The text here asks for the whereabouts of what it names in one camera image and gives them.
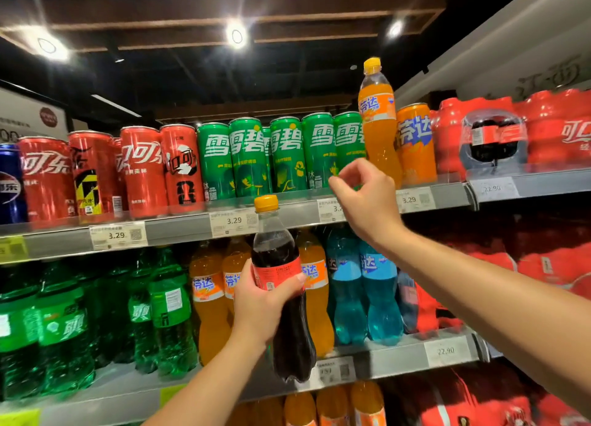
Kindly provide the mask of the person's right hand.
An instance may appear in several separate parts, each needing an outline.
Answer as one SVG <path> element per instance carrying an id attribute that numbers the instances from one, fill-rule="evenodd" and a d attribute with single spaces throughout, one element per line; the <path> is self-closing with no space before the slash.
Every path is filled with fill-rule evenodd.
<path id="1" fill-rule="evenodd" d="M 357 236 L 384 255 L 393 255 L 405 228 L 394 180 L 366 159 L 356 159 L 337 175 L 358 194 L 353 213 L 344 213 Z"/>

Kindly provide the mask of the yellow-capped dark cola bottle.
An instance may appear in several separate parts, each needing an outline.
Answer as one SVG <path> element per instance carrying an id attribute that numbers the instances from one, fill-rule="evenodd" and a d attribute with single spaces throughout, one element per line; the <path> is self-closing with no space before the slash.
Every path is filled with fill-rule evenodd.
<path id="1" fill-rule="evenodd" d="M 254 205 L 259 220 L 251 253 L 254 280 L 259 288 L 270 291 L 302 272 L 300 252 L 279 217 L 277 196 L 257 197 Z M 271 350 L 273 368 L 281 379 L 299 383 L 309 379 L 317 355 L 308 329 L 304 288 L 283 306 Z"/>

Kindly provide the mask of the person's left forearm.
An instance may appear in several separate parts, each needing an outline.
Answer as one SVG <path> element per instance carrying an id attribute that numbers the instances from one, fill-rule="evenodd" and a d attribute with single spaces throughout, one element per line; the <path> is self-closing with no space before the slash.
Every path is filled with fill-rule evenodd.
<path id="1" fill-rule="evenodd" d="M 219 354 L 141 426 L 224 426 L 275 330 L 235 325 Z"/>

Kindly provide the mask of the white price tag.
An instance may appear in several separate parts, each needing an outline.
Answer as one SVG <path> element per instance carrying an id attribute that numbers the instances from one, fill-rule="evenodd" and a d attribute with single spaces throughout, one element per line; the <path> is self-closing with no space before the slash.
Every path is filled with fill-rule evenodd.
<path id="1" fill-rule="evenodd" d="M 320 224 L 346 222 L 342 206 L 335 197 L 316 200 Z"/>
<path id="2" fill-rule="evenodd" d="M 511 176 L 471 179 L 469 185 L 479 204 L 521 198 Z"/>
<path id="3" fill-rule="evenodd" d="M 472 362 L 469 340 L 465 335 L 424 342 L 428 368 L 436 369 Z"/>
<path id="4" fill-rule="evenodd" d="M 349 355 L 316 362 L 308 380 L 308 385 L 312 390 L 319 390 L 355 381 L 357 381 L 355 363 L 353 357 Z"/>
<path id="5" fill-rule="evenodd" d="M 437 209 L 432 189 L 429 186 L 397 190 L 396 202 L 401 214 Z"/>
<path id="6" fill-rule="evenodd" d="M 209 220 L 212 238 L 259 232 L 259 219 L 254 207 L 213 211 L 209 213 Z"/>
<path id="7" fill-rule="evenodd" d="M 89 228 L 93 251 L 148 247 L 144 221 L 118 222 Z"/>

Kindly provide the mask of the light blue soda bottle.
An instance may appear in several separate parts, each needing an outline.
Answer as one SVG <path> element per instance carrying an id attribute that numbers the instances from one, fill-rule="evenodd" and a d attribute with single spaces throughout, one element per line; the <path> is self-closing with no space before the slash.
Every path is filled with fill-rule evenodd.
<path id="1" fill-rule="evenodd" d="M 396 301 L 397 266 L 363 240 L 359 242 L 359 254 L 362 281 L 369 302 L 369 335 L 373 341 L 393 346 L 404 334 L 403 319 Z"/>
<path id="2" fill-rule="evenodd" d="M 361 345 L 368 335 L 368 320 L 359 239 L 349 224 L 340 223 L 331 229 L 326 245 L 336 336 L 342 345 Z"/>

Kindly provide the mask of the tall orange soda bottle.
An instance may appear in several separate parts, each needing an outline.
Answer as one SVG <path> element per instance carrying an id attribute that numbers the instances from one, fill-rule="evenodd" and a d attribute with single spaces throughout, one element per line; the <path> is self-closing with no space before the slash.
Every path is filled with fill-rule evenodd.
<path id="1" fill-rule="evenodd" d="M 367 159 L 391 177 L 401 189 L 403 169 L 395 150 L 398 122 L 394 91 L 382 73 L 379 57 L 364 62 L 364 79 L 358 93 Z"/>

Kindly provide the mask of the orange soda can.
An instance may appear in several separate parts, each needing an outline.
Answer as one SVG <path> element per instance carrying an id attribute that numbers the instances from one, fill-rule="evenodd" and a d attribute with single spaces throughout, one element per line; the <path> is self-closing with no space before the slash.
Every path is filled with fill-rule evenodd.
<path id="1" fill-rule="evenodd" d="M 403 186 L 438 180 L 430 112 L 428 105 L 420 102 L 396 113 L 396 151 L 403 168 Z"/>

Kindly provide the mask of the red shrink-wrapped cola pack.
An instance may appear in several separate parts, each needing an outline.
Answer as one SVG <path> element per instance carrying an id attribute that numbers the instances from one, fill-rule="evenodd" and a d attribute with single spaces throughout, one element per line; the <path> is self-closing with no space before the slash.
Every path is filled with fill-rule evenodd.
<path id="1" fill-rule="evenodd" d="M 505 251 L 496 253 L 484 253 L 480 250 L 464 251 L 464 254 L 486 261 L 493 265 L 508 269 L 512 272 L 518 271 L 518 266 L 515 260 Z"/>
<path id="2" fill-rule="evenodd" d="M 499 363 L 409 373 L 380 385 L 395 426 L 535 426 L 524 385 Z"/>
<path id="3" fill-rule="evenodd" d="M 412 311 L 415 333 L 428 333 L 447 328 L 460 330 L 464 327 L 464 322 L 461 319 L 431 296 L 417 282 L 414 282 L 413 294 Z"/>
<path id="4" fill-rule="evenodd" d="M 591 243 L 525 255 L 517 271 L 591 301 Z"/>
<path id="5" fill-rule="evenodd" d="M 540 91 L 513 108 L 527 128 L 528 171 L 591 168 L 591 89 Z"/>
<path id="6" fill-rule="evenodd" d="M 591 420 L 550 393 L 536 398 L 532 410 L 537 426 L 591 426 Z"/>
<path id="7" fill-rule="evenodd" d="M 451 174 L 465 181 L 466 170 L 459 156 L 462 120 L 467 113 L 484 108 L 512 111 L 513 99 L 511 96 L 505 96 L 491 100 L 480 97 L 467 101 L 461 101 L 458 98 L 441 101 L 432 121 L 434 152 L 439 175 Z"/>

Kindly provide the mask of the dark bottle with red label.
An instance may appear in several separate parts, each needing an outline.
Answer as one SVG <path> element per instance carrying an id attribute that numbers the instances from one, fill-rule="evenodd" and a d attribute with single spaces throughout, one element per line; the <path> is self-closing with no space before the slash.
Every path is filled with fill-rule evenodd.
<path id="1" fill-rule="evenodd" d="M 404 330 L 407 334 L 418 332 L 418 286 L 408 273 L 399 269 L 397 277 L 398 307 L 403 320 Z"/>

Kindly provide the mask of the wooden ceiling beam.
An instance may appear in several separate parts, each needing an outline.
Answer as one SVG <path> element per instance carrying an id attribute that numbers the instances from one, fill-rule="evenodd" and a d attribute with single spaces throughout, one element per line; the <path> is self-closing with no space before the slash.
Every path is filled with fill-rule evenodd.
<path id="1" fill-rule="evenodd" d="M 167 123 L 169 121 L 223 121 L 244 116 L 260 118 L 306 114 L 314 111 L 349 108 L 353 105 L 353 101 L 356 101 L 356 98 L 356 95 L 333 94 L 209 105 L 191 104 L 181 107 L 155 109 L 154 117 L 157 121 Z"/>

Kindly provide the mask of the red can with black-white print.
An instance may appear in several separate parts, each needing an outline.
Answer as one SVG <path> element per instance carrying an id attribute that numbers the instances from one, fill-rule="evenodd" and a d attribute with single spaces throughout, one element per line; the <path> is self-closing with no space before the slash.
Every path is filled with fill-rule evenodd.
<path id="1" fill-rule="evenodd" d="M 205 196 L 195 128 L 168 124 L 159 132 L 170 212 L 188 213 L 203 208 Z"/>

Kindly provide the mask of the white overhead fascia panel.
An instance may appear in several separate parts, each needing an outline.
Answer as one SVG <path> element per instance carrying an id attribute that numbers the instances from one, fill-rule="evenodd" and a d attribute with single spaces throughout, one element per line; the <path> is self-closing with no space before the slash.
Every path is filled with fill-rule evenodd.
<path id="1" fill-rule="evenodd" d="M 591 89 L 591 0 L 450 0 L 405 50 L 399 105 L 435 91 L 461 99 Z"/>

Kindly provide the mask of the row of green soda bottles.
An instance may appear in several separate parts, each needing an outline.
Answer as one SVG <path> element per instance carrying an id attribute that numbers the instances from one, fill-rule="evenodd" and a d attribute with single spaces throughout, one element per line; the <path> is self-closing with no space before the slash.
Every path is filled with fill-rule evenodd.
<path id="1" fill-rule="evenodd" d="M 76 392 L 111 363 L 180 379 L 199 363 L 170 247 L 0 258 L 0 402 Z"/>

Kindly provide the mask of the dark blue cola can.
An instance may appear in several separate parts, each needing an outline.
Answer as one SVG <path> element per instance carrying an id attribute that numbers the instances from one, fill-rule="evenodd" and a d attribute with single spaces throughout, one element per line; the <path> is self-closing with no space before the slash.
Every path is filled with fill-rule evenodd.
<path id="1" fill-rule="evenodd" d="M 16 144 L 0 144 L 0 225 L 28 221 L 19 150 Z"/>

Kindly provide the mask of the white sign with round logo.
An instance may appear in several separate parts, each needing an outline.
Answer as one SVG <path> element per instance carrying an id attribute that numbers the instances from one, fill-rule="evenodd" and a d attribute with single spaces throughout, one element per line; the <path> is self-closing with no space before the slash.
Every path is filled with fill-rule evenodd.
<path id="1" fill-rule="evenodd" d="M 0 143 L 28 136 L 67 140 L 66 115 L 60 107 L 0 87 Z"/>

